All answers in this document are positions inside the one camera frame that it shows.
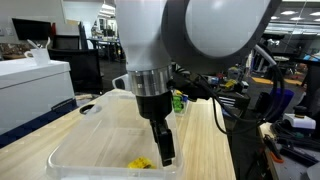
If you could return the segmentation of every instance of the blue object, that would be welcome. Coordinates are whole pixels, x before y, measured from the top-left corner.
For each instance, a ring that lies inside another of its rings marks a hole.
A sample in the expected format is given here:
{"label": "blue object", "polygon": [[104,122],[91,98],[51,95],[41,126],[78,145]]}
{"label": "blue object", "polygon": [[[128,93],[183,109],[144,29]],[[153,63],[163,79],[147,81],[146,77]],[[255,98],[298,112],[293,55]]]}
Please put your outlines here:
{"label": "blue object", "polygon": [[212,77],[211,78],[211,84],[214,84],[214,85],[219,84],[219,78],[218,77]]}
{"label": "blue object", "polygon": [[182,101],[186,103],[188,101],[188,96],[182,95]]}
{"label": "blue object", "polygon": [[310,55],[305,55],[303,60],[309,60],[310,59]]}
{"label": "blue object", "polygon": [[310,55],[305,55],[303,60],[311,60],[311,61],[319,61],[320,60],[319,56],[313,56],[313,57],[311,57],[311,59],[310,59],[310,57],[311,57]]}
{"label": "blue object", "polygon": [[284,110],[288,107],[289,103],[291,102],[291,99],[294,96],[294,92],[290,91],[289,89],[285,89],[284,91],[284,99],[282,103],[281,101],[281,91],[280,88],[277,89],[275,101],[279,102],[279,105],[273,109],[273,111],[279,110],[278,113],[270,120],[270,122],[274,122],[276,120],[279,120],[284,112]]}

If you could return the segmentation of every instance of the clear plastic bin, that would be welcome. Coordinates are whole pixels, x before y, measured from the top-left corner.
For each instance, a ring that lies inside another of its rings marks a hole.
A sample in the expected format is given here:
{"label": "clear plastic bin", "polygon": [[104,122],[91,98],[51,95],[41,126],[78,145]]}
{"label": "clear plastic bin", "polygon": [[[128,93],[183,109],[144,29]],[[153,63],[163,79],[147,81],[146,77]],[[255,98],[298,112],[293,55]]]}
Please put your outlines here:
{"label": "clear plastic bin", "polygon": [[[172,131],[175,158],[162,167],[149,120],[139,115],[135,96],[108,92],[50,155],[47,174],[54,179],[180,179],[182,155],[173,111],[167,123]],[[139,157],[156,169],[129,169]]]}

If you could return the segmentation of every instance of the ceiling light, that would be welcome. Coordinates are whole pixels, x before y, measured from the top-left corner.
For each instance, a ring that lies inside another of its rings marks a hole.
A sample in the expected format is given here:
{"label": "ceiling light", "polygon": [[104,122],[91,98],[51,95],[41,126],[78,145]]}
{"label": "ceiling light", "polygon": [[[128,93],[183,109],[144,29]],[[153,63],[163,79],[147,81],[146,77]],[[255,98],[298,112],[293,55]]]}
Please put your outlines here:
{"label": "ceiling light", "polygon": [[266,29],[264,31],[265,33],[270,33],[270,34],[288,34],[288,31],[281,31],[281,30],[268,30]]}
{"label": "ceiling light", "polygon": [[296,12],[296,11],[284,11],[281,14],[283,14],[283,15],[292,15],[292,14],[297,14],[297,13],[298,12]]}
{"label": "ceiling light", "polygon": [[290,20],[292,21],[299,21],[299,20],[302,20],[304,18],[301,18],[301,17],[294,17],[294,18],[291,18]]}
{"label": "ceiling light", "polygon": [[317,33],[304,32],[302,34],[305,34],[305,35],[316,35]]}
{"label": "ceiling light", "polygon": [[[306,2],[306,0],[282,0],[282,2]],[[320,2],[319,0],[308,0],[308,2]]]}
{"label": "ceiling light", "polygon": [[279,19],[277,16],[272,16],[271,19]]}
{"label": "ceiling light", "polygon": [[294,29],[292,31],[292,34],[302,34],[303,33],[303,30],[302,29]]}
{"label": "ceiling light", "polygon": [[310,14],[311,16],[320,16],[320,12],[314,12]]}
{"label": "ceiling light", "polygon": [[115,7],[109,6],[107,4],[102,4],[103,9],[115,9]]}

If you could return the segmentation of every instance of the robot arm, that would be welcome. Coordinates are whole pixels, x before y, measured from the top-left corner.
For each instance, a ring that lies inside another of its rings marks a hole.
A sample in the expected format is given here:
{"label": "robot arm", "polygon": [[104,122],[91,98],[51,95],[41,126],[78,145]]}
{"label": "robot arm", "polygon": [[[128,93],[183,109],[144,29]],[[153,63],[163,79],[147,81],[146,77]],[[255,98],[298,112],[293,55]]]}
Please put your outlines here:
{"label": "robot arm", "polygon": [[259,42],[281,0],[116,0],[121,45],[140,115],[150,120],[163,166],[174,158],[171,59],[195,73],[225,70]]}

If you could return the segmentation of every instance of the yellow object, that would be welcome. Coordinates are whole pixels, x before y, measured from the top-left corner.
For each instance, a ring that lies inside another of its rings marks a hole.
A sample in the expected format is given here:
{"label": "yellow object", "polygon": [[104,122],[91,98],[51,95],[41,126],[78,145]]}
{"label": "yellow object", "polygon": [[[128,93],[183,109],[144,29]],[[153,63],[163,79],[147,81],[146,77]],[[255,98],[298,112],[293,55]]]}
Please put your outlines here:
{"label": "yellow object", "polygon": [[233,79],[230,79],[226,84],[225,84],[225,87],[227,89],[233,87],[235,84],[237,84],[237,81],[236,80],[233,80]]}
{"label": "yellow object", "polygon": [[299,84],[301,85],[302,82],[299,80],[293,80],[293,79],[284,79],[285,82],[289,83],[289,84]]}
{"label": "yellow object", "polygon": [[233,67],[231,67],[231,68],[229,68],[230,70],[238,70],[238,68],[237,67],[235,67],[235,66],[233,66]]}
{"label": "yellow object", "polygon": [[175,90],[175,92],[174,92],[176,95],[182,95],[183,93],[181,92],[181,91],[179,91],[179,90]]}
{"label": "yellow object", "polygon": [[273,82],[269,79],[263,79],[263,78],[252,78],[256,83],[263,83],[263,84],[273,84]]}
{"label": "yellow object", "polygon": [[152,161],[146,157],[139,157],[128,164],[130,169],[156,169]]}

